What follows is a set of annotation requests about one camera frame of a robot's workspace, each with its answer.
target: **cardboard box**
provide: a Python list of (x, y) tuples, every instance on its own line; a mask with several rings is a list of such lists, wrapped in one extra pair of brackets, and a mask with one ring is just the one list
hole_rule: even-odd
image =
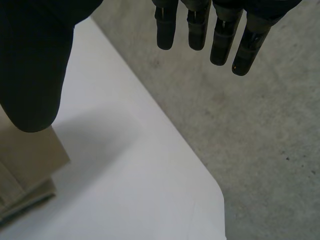
[(68, 162), (52, 127), (22, 132), (0, 108), (0, 228), (55, 196), (51, 175)]

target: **concrete floor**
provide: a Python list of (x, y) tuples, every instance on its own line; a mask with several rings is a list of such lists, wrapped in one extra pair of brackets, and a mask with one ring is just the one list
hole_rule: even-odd
[(228, 240), (320, 239), (320, 4), (304, 0), (274, 26), (251, 71), (232, 74), (188, 47), (179, 5), (171, 50), (156, 45), (151, 0), (105, 0), (101, 29), (218, 181)]

